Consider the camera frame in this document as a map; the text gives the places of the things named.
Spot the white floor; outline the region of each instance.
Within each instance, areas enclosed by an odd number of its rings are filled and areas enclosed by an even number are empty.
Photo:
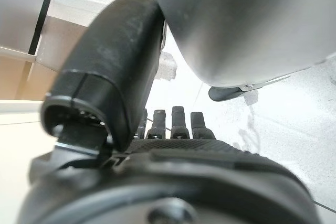
[[[112,0],[53,0],[49,14],[87,26],[108,1]],[[167,36],[164,52],[176,62],[176,76],[169,80],[154,80],[146,106],[149,118],[155,109],[166,109],[166,126],[170,127],[172,106],[182,105],[190,125],[187,115],[202,111],[207,127],[213,130],[217,139],[283,164],[308,186],[315,201],[336,209],[336,59],[295,73],[289,79],[245,97],[213,102],[207,95],[209,87],[192,73],[171,34]],[[171,71],[169,76],[174,76],[171,61],[162,61],[160,68]],[[14,192],[5,191],[2,198],[9,199],[13,206],[18,205],[17,200],[21,200],[28,189],[21,181],[26,176],[29,160],[52,143],[47,141],[44,146],[41,142],[41,149],[35,151],[29,144],[33,138],[26,130],[24,134],[24,129],[18,130],[17,126],[8,128],[8,133],[15,132],[12,141],[22,144],[18,144],[18,148],[5,147],[5,157],[1,158],[6,158],[4,167],[11,168],[2,173],[2,183],[16,188]],[[47,138],[40,128],[38,131],[34,139]],[[0,204],[3,204],[0,209],[6,209],[2,216],[14,214],[14,210],[5,207],[6,202],[0,200]]]

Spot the black robotic finger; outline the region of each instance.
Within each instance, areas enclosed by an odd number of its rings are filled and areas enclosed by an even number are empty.
[[[148,130],[146,138],[165,139],[166,138],[166,112],[155,110],[152,127]]]
[[[194,139],[216,139],[214,133],[205,127],[204,117],[202,112],[192,112],[191,128]]]
[[[147,122],[147,109],[144,109],[141,120],[140,120],[140,124],[134,135],[134,139],[144,139],[145,138],[146,122]]]
[[[174,106],[172,111],[172,132],[173,139],[189,139],[189,131],[185,126],[184,110],[182,106]]]

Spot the black rubber cover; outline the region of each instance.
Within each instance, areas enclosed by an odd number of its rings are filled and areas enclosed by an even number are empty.
[[[125,150],[139,125],[159,66],[164,18],[156,0],[116,0],[90,25],[41,109],[44,129],[88,112]]]

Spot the white tile floor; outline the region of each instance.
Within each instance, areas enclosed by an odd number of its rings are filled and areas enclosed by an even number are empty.
[[[81,25],[88,25],[95,17],[95,12],[88,13],[87,7],[81,9],[79,4],[76,8],[56,4],[55,17],[61,15],[64,20],[75,22],[71,15],[80,16],[83,12],[77,23]],[[170,127],[172,106],[184,106],[186,115],[202,111],[206,125],[218,139],[285,165],[304,181],[316,201],[336,209],[336,59],[295,73],[245,97],[213,102],[207,95],[209,87],[192,73],[171,34],[164,52],[176,61],[176,77],[170,81],[154,80],[146,106],[149,118],[155,109],[166,109],[166,126]],[[16,134],[15,138],[26,136]],[[25,171],[19,164],[27,165],[29,157],[34,156],[29,145],[24,145],[22,150],[24,158],[16,159],[18,180],[24,178]]]

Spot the black strip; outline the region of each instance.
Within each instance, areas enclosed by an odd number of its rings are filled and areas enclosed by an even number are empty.
[[[315,200],[313,200],[313,202],[314,202],[316,205],[318,205],[318,206],[320,206],[320,207],[323,207],[323,208],[325,208],[326,210],[329,210],[329,211],[333,212],[334,214],[336,214],[336,211],[335,211],[334,209],[331,209],[331,208],[329,208],[329,207],[326,207],[325,205],[323,205],[323,204],[321,204],[321,203],[318,203],[318,202],[316,202]]]
[[[41,11],[40,11],[40,14],[38,15],[33,39],[31,40],[30,48],[29,48],[29,51],[28,51],[28,53],[30,55],[35,55],[35,52],[36,52],[36,49],[37,49],[37,44],[38,44],[38,41],[40,40],[42,27],[43,27],[44,21],[46,20],[46,17],[47,17],[49,4],[50,4],[50,0],[43,0]]]

